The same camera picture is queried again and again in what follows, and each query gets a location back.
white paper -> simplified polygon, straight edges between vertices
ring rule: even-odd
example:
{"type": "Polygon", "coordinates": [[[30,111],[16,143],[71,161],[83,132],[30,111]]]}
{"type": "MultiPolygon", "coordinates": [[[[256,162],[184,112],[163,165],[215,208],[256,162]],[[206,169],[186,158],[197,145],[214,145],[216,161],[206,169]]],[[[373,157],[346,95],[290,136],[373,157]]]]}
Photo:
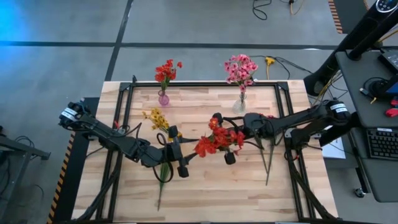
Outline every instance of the white paper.
{"type": "Polygon", "coordinates": [[[343,142],[341,138],[335,139],[331,143],[322,147],[322,155],[324,158],[345,159],[343,142]]]}

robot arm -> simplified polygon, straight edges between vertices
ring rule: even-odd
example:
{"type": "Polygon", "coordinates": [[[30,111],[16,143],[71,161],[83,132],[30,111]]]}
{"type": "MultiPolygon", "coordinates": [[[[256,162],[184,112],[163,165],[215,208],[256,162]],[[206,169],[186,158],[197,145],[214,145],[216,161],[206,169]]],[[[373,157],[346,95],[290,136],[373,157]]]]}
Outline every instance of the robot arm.
{"type": "MultiPolygon", "coordinates": [[[[238,118],[222,118],[221,114],[214,114],[220,125],[222,122],[228,121],[234,126],[229,129],[242,131],[245,139],[251,139],[254,135],[260,138],[274,138],[276,135],[287,129],[286,137],[291,142],[291,149],[298,149],[308,143],[310,136],[323,130],[329,125],[344,125],[348,122],[350,114],[347,112],[344,103],[332,100],[324,101],[307,110],[294,113],[283,118],[266,118],[262,114],[248,113],[238,118]],[[242,119],[243,125],[237,126],[233,120],[242,119]],[[302,129],[292,128],[298,125],[309,123],[302,129]]],[[[196,154],[190,154],[183,157],[181,153],[180,143],[177,139],[177,127],[172,126],[169,129],[169,137],[174,138],[171,143],[160,142],[163,148],[156,148],[150,145],[150,142],[138,138],[139,124],[136,128],[128,133],[120,132],[98,121],[91,115],[89,109],[81,103],[69,103],[68,107],[60,115],[60,123],[63,128],[75,131],[85,131],[87,135],[98,137],[99,143],[109,150],[121,151],[128,159],[139,162],[146,167],[155,167],[164,162],[179,161],[178,173],[181,177],[188,177],[188,170],[185,167],[189,160],[193,159],[196,154]],[[136,137],[128,136],[133,131],[136,137]]],[[[227,152],[226,163],[233,164],[235,159],[233,154],[227,152]]]]}

desk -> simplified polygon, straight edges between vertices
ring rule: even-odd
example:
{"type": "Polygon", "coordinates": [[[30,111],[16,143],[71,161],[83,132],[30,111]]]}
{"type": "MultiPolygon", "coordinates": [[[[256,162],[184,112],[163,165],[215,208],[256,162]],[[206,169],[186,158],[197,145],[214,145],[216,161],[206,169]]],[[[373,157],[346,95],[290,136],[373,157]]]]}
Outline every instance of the desk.
{"type": "Polygon", "coordinates": [[[350,132],[353,146],[363,165],[363,170],[369,180],[374,198],[378,202],[398,202],[398,162],[381,159],[370,159],[368,144],[363,128],[396,128],[398,118],[388,118],[385,110],[391,108],[389,102],[376,101],[369,103],[369,99],[360,94],[359,89],[371,77],[389,79],[392,73],[377,59],[381,53],[366,52],[359,61],[350,60],[345,52],[338,52],[336,58],[345,79],[348,91],[358,114],[360,128],[350,132]]]}
{"type": "MultiPolygon", "coordinates": [[[[307,109],[309,103],[303,81],[288,82],[294,111],[307,109]]],[[[119,84],[106,82],[99,99],[96,117],[109,126],[113,122],[119,84]]],[[[159,106],[158,90],[152,87],[135,87],[129,118],[129,125],[132,127],[143,122],[140,138],[147,139],[156,147],[159,147],[155,137],[157,131],[151,130],[150,121],[143,121],[142,111],[149,112],[151,108],[159,106]]],[[[177,125],[185,138],[198,138],[210,133],[208,121],[213,113],[235,116],[232,105],[238,99],[239,90],[236,86],[170,87],[167,94],[170,105],[161,108],[165,118],[170,125],[177,125]]],[[[255,111],[278,117],[275,90],[263,86],[249,87],[246,107],[247,112],[255,111]]],[[[311,141],[310,144],[319,146],[316,141],[311,141]]],[[[264,141],[263,145],[266,147],[268,142],[264,141]]],[[[88,153],[99,147],[97,142],[90,143],[88,153]]],[[[194,147],[194,142],[182,144],[183,154],[191,153],[194,147]]],[[[171,182],[165,184],[159,211],[159,183],[152,169],[124,158],[114,222],[296,221],[292,184],[288,165],[283,157],[284,151],[282,141],[274,151],[268,186],[265,185],[266,172],[259,150],[251,145],[244,146],[236,163],[231,166],[225,164],[223,154],[196,157],[188,166],[188,178],[182,179],[175,175],[171,182]]],[[[106,150],[100,151],[85,161],[73,218],[84,212],[99,191],[106,153],[106,150]]],[[[269,150],[266,149],[265,153],[268,161],[269,150]]],[[[311,189],[325,208],[337,217],[322,152],[307,148],[303,150],[303,156],[311,189]]],[[[306,208],[302,191],[300,196],[303,207],[306,208]]],[[[109,195],[106,197],[105,211],[108,210],[108,202],[109,195]]]]}

red object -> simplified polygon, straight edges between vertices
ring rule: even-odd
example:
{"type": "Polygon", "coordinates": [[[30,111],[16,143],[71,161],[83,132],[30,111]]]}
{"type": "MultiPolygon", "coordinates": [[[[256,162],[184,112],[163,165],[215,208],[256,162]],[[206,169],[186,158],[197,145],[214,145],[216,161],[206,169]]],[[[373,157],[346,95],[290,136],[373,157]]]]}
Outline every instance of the red object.
{"type": "Polygon", "coordinates": [[[222,127],[217,127],[213,130],[213,134],[218,136],[218,135],[226,135],[228,134],[228,131],[225,128],[222,127]]]}
{"type": "Polygon", "coordinates": [[[244,134],[241,131],[238,131],[238,137],[236,138],[236,142],[240,149],[242,149],[244,141],[244,134]]]}
{"type": "Polygon", "coordinates": [[[217,118],[211,118],[209,122],[209,128],[211,130],[214,130],[218,127],[218,119],[217,118]]]}
{"type": "Polygon", "coordinates": [[[210,154],[216,153],[216,146],[209,138],[202,136],[194,150],[200,157],[205,157],[206,151],[210,154]]]}
{"type": "Polygon", "coordinates": [[[229,137],[231,138],[231,141],[235,141],[238,138],[238,135],[236,134],[236,132],[234,130],[231,130],[229,132],[229,137]]]}
{"type": "Polygon", "coordinates": [[[113,123],[114,123],[116,129],[119,129],[119,123],[117,121],[113,121],[113,123]]]}
{"type": "Polygon", "coordinates": [[[386,111],[386,115],[390,118],[393,118],[398,115],[398,108],[391,108],[386,111]]]}
{"type": "Polygon", "coordinates": [[[392,106],[398,106],[398,98],[394,97],[390,103],[392,106]]]}
{"type": "Polygon", "coordinates": [[[229,146],[228,138],[223,134],[217,135],[215,137],[215,145],[217,147],[220,147],[220,146],[228,147],[229,146]]]}
{"type": "MultiPolygon", "coordinates": [[[[178,62],[177,67],[182,68],[182,62],[178,62]]],[[[167,85],[170,80],[174,80],[177,76],[177,69],[173,68],[173,59],[168,59],[166,64],[156,67],[155,72],[155,80],[157,82],[166,82],[167,85]]]]}

pink glass vase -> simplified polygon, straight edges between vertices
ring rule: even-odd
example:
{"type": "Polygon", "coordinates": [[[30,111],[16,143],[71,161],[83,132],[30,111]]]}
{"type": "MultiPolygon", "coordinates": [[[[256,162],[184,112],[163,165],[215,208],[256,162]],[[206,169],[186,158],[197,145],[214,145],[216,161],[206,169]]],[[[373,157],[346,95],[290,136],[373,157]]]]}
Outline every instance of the pink glass vase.
{"type": "Polygon", "coordinates": [[[170,98],[169,98],[169,96],[166,95],[166,92],[163,90],[160,90],[157,94],[159,95],[160,105],[162,105],[162,106],[168,105],[168,103],[170,102],[170,98]]]}

